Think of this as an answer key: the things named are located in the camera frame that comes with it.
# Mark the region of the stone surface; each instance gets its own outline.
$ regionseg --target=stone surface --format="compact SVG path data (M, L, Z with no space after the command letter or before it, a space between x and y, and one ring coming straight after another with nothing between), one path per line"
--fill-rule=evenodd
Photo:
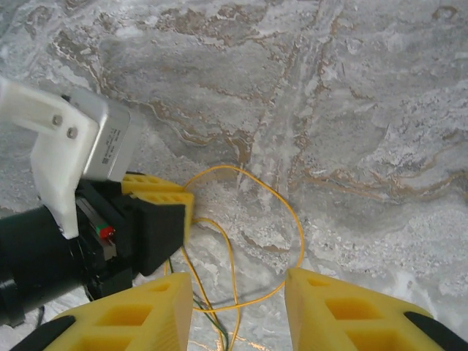
M144 114L133 170L183 183L245 167L298 211L304 268L417 303L468 337L465 0L3 0L0 13L1 74ZM1 125L2 208L37 204L33 142ZM242 299L278 284L298 239L277 200L231 173L196 194L197 214L232 238ZM189 253L212 301L231 302L221 236L196 227ZM46 319L84 302L65 295ZM34 318L1 327L0 347ZM220 318L233 329L235 312ZM196 314L189 349L215 339ZM242 310L235 350L290 348L282 292Z

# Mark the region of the white bracket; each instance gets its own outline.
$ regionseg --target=white bracket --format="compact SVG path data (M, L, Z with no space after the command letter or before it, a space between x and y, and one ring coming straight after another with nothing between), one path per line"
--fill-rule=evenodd
M59 96L0 77L0 121L38 132L34 183L65 238L78 236L75 190L97 137L97 122Z

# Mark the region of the green wire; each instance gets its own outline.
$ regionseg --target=green wire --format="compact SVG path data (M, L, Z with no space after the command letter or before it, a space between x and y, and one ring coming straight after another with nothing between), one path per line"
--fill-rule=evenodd
M171 273L174 273L173 263L172 263L172 261L170 260L170 258L168 259L168 261L169 261L169 269L170 269L170 272L171 272ZM197 299L194 298L194 299L193 299L193 302L195 302L195 303L197 304L197 306L198 306L199 309L203 309L202 304L201 304ZM218 330L221 332L221 334L223 335L224 340L225 340L224 350L227 351L227 350L229 349L229 334L227 334L226 329L225 329L222 325L218 324L218 323L216 322L216 320L214 320L208 313L203 312L203 314L209 319L209 321L211 322L211 324L213 324L213 325L215 326L215 328L218 329Z

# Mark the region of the robotic arm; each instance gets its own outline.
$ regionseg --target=robotic arm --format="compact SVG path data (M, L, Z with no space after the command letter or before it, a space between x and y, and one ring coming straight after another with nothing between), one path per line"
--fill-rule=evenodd
M184 244L193 195L127 172L143 123L124 106L0 78L0 120L38 132L31 166L43 204L0 219L0 325L79 286L91 301L128 289Z
M143 127L135 114L90 91L76 89L63 99L5 78L0 120L39 133L31 153L34 182L67 239L79 233L78 181L121 181Z

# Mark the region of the yellow 3d-printed part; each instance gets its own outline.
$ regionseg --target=yellow 3d-printed part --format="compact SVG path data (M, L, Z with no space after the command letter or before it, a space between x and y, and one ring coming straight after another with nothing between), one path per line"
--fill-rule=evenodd
M122 181L122 193L131 192L182 192L184 188L176 183L152 175L129 174Z
M175 273L70 309L76 322L46 351L185 351L192 280Z
M291 268L285 285L294 351L440 351L404 315L424 309L337 279Z

